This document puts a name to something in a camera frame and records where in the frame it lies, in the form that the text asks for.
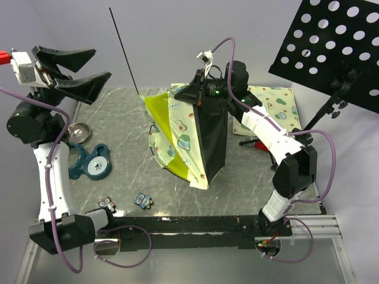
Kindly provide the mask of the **green patterned pet tent fabric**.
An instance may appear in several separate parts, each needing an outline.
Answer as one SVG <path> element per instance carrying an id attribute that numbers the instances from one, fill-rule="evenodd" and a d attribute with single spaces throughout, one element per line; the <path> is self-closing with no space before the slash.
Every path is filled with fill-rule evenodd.
<path id="1" fill-rule="evenodd" d="M 189 185 L 207 190 L 213 178 L 206 174 L 205 162 L 201 157 L 200 135 L 195 124 L 194 107 L 174 98 L 174 95 L 186 86 L 186 83 L 173 83 L 167 91 L 152 96 L 141 96 L 140 100 L 150 125 L 154 124 L 160 128 L 188 167 Z"/>

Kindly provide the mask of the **black tent pole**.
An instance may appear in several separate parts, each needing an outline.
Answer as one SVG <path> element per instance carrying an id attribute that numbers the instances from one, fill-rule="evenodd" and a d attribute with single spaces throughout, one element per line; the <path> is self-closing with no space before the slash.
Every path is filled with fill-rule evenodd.
<path id="1" fill-rule="evenodd" d="M 121 51 L 123 53 L 124 59 L 126 61 L 126 65 L 128 67 L 128 70 L 129 70 L 131 81 L 133 82 L 133 86 L 134 86 L 134 88 L 136 90 L 137 95 L 139 96 L 140 92 L 139 92 L 139 89 L 137 87 L 136 80 L 134 78 L 134 74 L 133 74 L 132 68 L 130 66 L 129 58 L 127 56 L 127 53 L 126 53 L 126 50 L 125 50 L 125 47 L 124 47 L 124 44 L 123 44 L 123 41 L 122 41 L 122 38 L 121 38 L 121 34 L 120 34 L 118 26 L 117 26 L 117 22 L 115 20 L 115 16 L 114 16 L 113 10 L 112 10 L 111 7 L 108 7 L 108 10 L 109 10 L 110 15 L 111 15 L 111 19 L 112 19 L 112 22 L 113 22 L 113 25 L 114 25 L 114 28 L 115 28 L 115 31 L 116 31 L 116 35 L 117 35 L 118 41 L 120 43 Z"/>
<path id="2" fill-rule="evenodd" d="M 158 126 L 154 124 L 150 126 L 148 141 L 150 151 L 159 166 L 182 180 L 188 181 L 188 167 Z"/>

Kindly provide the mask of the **green patterned tent mat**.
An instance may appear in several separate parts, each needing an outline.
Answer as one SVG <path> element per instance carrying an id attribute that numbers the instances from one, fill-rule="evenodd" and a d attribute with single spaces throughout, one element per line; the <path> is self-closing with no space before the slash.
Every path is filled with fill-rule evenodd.
<path id="1" fill-rule="evenodd" d="M 301 129 L 292 88 L 249 85 L 248 90 L 262 102 L 268 114 L 282 128 L 288 132 L 294 128 Z"/>

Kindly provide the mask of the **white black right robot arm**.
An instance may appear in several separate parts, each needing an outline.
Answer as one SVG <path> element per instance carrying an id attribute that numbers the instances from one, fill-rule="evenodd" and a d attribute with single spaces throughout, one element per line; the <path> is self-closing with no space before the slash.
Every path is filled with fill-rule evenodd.
<path id="1" fill-rule="evenodd" d="M 204 117 L 213 114 L 216 106 L 222 107 L 268 149 L 276 167 L 274 190 L 258 213 L 258 228 L 269 236 L 285 222 L 293 202 L 316 179 L 317 151 L 292 138 L 272 119 L 248 89 L 248 79 L 246 65 L 240 61 L 228 63 L 223 78 L 208 77 L 204 69 L 198 69 L 189 85 L 174 97 L 193 105 Z"/>

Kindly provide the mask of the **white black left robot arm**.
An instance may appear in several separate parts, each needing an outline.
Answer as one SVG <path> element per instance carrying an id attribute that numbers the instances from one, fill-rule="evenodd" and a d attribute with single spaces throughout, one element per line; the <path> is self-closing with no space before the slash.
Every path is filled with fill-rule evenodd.
<path id="1" fill-rule="evenodd" d="M 18 83 L 30 88 L 27 96 L 20 97 L 7 130 L 33 149 L 41 203 L 38 223 L 30 227 L 29 235 L 50 254 L 92 243 L 96 233 L 112 237 L 117 230 L 110 209 L 100 207 L 81 215 L 75 208 L 68 166 L 70 116 L 58 109 L 65 98 L 86 104 L 96 101 L 110 72 L 74 79 L 61 71 L 79 71 L 95 53 L 94 49 L 63 51 L 42 46 L 30 52 L 1 52 L 1 63 L 10 65 Z"/>

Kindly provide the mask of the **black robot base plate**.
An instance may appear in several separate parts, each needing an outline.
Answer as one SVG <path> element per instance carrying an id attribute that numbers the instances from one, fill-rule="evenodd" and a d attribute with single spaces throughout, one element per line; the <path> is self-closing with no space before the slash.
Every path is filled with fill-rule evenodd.
<path id="1" fill-rule="evenodd" d="M 257 215 L 115 217 L 95 242 L 115 241 L 120 251 L 236 247 L 254 249 L 258 240 L 292 235 L 290 223 L 267 225 Z"/>

